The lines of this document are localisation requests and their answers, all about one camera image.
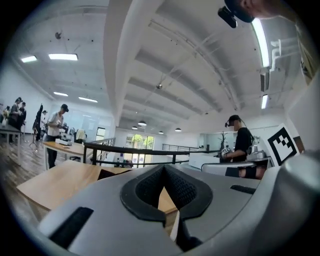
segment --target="lamp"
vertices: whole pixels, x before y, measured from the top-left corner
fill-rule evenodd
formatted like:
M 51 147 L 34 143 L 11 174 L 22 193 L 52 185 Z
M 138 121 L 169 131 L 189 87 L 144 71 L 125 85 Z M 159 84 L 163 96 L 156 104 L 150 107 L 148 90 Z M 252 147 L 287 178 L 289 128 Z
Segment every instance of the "lamp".
M 146 122 L 141 120 L 140 122 L 138 122 L 138 125 L 140 126 L 147 126 Z

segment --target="black t-shirt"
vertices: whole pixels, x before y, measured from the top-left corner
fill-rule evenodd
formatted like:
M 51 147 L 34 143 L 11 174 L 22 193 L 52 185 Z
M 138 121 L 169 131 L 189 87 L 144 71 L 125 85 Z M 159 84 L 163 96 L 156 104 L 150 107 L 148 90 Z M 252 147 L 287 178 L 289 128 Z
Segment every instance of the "black t-shirt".
M 234 151 L 241 150 L 245 152 L 244 155 L 233 158 L 233 162 L 243 162 L 247 159 L 247 150 L 252 144 L 251 133 L 246 127 L 242 127 L 238 130 L 238 135 L 235 140 Z

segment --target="vr headset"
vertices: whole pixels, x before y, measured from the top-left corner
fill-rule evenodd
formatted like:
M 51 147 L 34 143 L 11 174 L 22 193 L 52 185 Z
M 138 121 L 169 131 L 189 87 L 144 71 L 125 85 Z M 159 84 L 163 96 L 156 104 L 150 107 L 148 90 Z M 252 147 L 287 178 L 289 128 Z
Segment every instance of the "vr headset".
M 230 116 L 228 121 L 226 121 L 226 123 L 224 124 L 224 127 L 234 126 L 236 120 L 241 120 L 237 114 Z
M 224 7 L 220 8 L 218 15 L 222 18 L 231 28 L 237 27 L 237 21 L 235 17 L 245 23 L 251 23 L 255 17 L 249 15 L 241 6 L 241 0 L 224 0 Z

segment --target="black mesh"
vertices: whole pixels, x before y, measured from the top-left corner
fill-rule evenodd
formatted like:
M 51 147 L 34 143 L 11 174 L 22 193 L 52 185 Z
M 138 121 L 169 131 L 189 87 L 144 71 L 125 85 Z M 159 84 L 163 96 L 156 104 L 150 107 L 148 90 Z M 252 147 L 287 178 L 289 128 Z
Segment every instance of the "black mesh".
M 196 198 L 197 189 L 174 172 L 166 171 L 165 189 L 178 210 Z
M 159 195 L 164 187 L 162 169 L 144 178 L 135 188 L 135 193 L 146 204 L 158 208 Z

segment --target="gray device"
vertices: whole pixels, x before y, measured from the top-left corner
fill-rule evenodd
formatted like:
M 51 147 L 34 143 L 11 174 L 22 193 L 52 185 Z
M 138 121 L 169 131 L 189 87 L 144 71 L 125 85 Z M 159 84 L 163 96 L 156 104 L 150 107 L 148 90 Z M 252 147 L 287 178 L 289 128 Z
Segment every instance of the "gray device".
M 163 187 L 180 212 L 175 242 L 157 209 Z M 90 184 L 38 230 L 66 256 L 266 255 L 303 236 L 319 195 L 319 153 L 269 168 L 261 181 L 157 165 Z

